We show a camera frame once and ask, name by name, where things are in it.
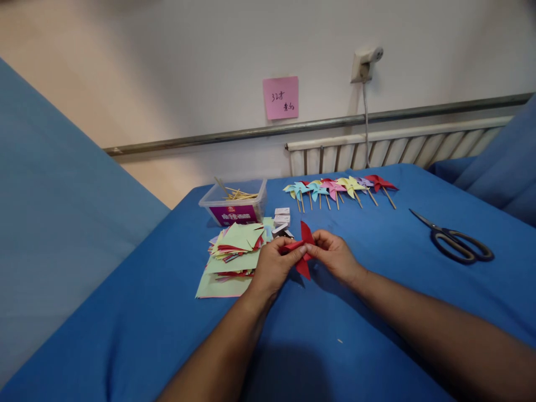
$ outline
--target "hand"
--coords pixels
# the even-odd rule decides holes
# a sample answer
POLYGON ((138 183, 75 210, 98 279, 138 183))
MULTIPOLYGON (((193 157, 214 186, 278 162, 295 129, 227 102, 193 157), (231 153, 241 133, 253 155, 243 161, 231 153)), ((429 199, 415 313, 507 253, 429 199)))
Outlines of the hand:
POLYGON ((317 230, 313 233, 313 238, 317 245, 307 244, 307 253, 320 260, 340 282, 354 288, 364 279, 367 270, 356 261, 342 237, 317 230))
POLYGON ((248 291, 269 299, 275 298, 290 269, 305 255, 305 246, 292 250, 285 256, 279 254, 281 247, 294 242, 295 240, 288 237, 278 237, 261 248, 248 291))

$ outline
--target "pink sticky note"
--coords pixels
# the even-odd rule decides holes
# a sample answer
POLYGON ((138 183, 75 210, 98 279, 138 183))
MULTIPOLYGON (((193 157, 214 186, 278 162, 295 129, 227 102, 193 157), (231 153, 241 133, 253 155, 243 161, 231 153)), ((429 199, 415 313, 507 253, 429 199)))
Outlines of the pink sticky note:
POLYGON ((269 120, 298 117, 298 77, 262 80, 264 103, 269 120))

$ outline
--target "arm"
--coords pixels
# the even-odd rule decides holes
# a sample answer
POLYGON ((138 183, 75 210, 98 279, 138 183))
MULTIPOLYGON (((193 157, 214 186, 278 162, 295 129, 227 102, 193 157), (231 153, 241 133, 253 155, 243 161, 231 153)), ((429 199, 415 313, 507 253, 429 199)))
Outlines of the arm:
POLYGON ((343 239, 316 231, 308 253, 382 316, 466 397, 536 400, 536 352, 496 326, 408 289, 354 258, 343 239))
POLYGON ((279 255, 279 248, 292 242, 278 237, 261 249, 246 292, 175 374, 157 402, 238 399, 266 315, 290 268, 305 254, 301 247, 279 255))

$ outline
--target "black scissors handle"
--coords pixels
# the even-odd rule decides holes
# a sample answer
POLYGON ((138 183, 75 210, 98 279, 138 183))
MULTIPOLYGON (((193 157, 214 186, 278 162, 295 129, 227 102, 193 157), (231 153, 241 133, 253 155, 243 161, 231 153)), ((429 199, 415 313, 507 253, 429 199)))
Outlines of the black scissors handle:
POLYGON ((491 261, 495 258, 494 254, 489 248, 487 248, 486 245, 479 242, 477 239, 472 238, 471 236, 468 236, 459 231, 445 228, 443 228, 442 230, 432 228, 430 237, 432 239, 432 242, 435 244, 435 246, 440 252, 445 254, 450 259, 453 259, 461 264, 470 265, 474 264, 476 261, 491 261), (462 242, 459 238, 462 238, 474 245, 480 251, 480 253, 475 252, 470 246, 462 242), (446 248, 439 241, 440 239, 443 240, 446 244, 448 244, 451 248, 458 251, 465 258, 460 257, 459 255, 453 253, 451 250, 446 248))

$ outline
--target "scissor blade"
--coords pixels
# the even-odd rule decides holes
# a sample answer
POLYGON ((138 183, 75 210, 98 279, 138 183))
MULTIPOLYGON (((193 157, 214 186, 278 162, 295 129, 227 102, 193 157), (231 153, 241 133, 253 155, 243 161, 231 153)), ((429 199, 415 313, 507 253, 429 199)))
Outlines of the scissor blade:
POLYGON ((422 215, 418 214, 417 212, 415 212, 411 208, 409 210, 411 211, 412 214, 414 214, 417 218, 419 218, 425 225, 427 225, 427 226, 429 226, 431 228, 436 226, 435 224, 433 224, 432 222, 430 222, 425 217, 423 217, 422 215))

